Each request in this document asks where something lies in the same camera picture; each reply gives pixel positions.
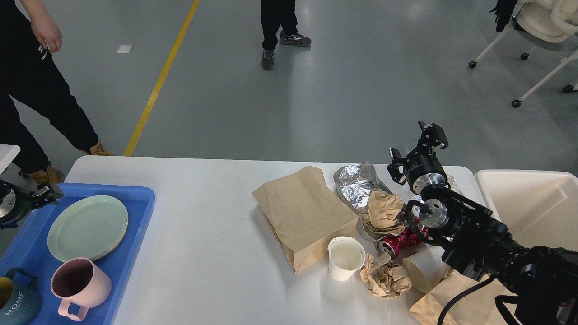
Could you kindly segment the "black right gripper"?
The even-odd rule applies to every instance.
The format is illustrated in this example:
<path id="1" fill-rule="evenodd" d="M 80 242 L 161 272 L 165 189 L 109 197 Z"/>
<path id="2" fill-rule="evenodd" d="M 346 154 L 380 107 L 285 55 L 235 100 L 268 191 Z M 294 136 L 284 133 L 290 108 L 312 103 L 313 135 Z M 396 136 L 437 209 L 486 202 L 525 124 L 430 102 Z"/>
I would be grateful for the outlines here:
<path id="1" fill-rule="evenodd" d="M 387 170 L 392 180 L 399 185 L 407 183 L 412 193 L 421 195 L 429 185 L 446 186 L 447 175 L 436 156 L 436 152 L 448 147 L 449 142 L 442 127 L 423 120 L 418 121 L 422 131 L 413 154 L 401 156 L 398 149 L 390 147 L 392 162 Z"/>

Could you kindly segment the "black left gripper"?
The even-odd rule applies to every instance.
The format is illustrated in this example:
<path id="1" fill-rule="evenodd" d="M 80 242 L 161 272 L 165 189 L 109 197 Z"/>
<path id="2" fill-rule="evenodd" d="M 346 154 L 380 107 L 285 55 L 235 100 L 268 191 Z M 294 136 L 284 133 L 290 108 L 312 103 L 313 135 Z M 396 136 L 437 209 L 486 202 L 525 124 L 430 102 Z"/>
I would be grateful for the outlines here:
<path id="1" fill-rule="evenodd" d="M 16 228 L 32 209 L 58 205 L 65 195 L 58 184 L 43 183 L 35 192 L 0 181 L 0 228 Z"/>

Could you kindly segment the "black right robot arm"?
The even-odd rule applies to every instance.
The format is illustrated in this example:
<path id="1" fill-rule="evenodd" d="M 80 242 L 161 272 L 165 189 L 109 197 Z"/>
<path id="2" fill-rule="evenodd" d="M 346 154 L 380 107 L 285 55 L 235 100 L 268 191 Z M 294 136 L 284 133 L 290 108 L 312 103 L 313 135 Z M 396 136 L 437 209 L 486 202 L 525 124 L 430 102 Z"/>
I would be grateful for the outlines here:
<path id="1" fill-rule="evenodd" d="M 499 280 L 512 293 L 494 299 L 508 325 L 575 325 L 576 251 L 523 247 L 490 209 L 452 191 L 436 156 L 448 146 L 444 130 L 437 124 L 418 124 L 422 133 L 417 146 L 405 157 L 391 148 L 387 166 L 394 182 L 408 184 L 421 197 L 407 202 L 407 224 L 424 243 L 444 249 L 442 261 L 478 282 L 453 298 L 437 323 L 443 323 L 460 299 Z"/>

